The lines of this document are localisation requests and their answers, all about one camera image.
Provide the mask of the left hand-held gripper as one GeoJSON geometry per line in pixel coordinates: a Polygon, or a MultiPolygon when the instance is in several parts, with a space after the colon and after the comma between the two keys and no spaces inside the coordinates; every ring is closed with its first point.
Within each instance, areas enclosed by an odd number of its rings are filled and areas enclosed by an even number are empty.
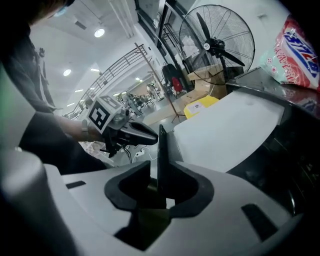
{"type": "Polygon", "coordinates": [[[152,146],[158,142],[158,134],[142,122],[129,121],[129,110],[112,96],[97,97],[90,107],[87,118],[103,137],[104,151],[110,157],[113,157],[122,147],[117,142],[120,130],[121,141],[126,145],[152,146]]]}

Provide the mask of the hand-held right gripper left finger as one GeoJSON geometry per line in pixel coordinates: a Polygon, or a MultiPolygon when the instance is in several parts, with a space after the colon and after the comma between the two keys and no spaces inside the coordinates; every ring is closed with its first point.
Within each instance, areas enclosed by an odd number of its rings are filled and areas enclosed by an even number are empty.
{"type": "Polygon", "coordinates": [[[46,164],[53,201],[72,234],[114,236],[128,227],[137,210],[134,194],[148,187],[150,161],[77,174],[61,175],[46,164]]]}

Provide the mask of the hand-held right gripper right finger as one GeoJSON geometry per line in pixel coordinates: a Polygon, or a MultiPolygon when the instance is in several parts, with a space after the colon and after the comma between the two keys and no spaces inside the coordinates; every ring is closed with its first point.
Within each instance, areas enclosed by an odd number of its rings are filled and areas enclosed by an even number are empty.
{"type": "Polygon", "coordinates": [[[210,181],[213,197],[198,215],[173,218],[150,251],[273,251],[301,222],[302,214],[292,216],[240,177],[181,161],[173,165],[210,181]]]}

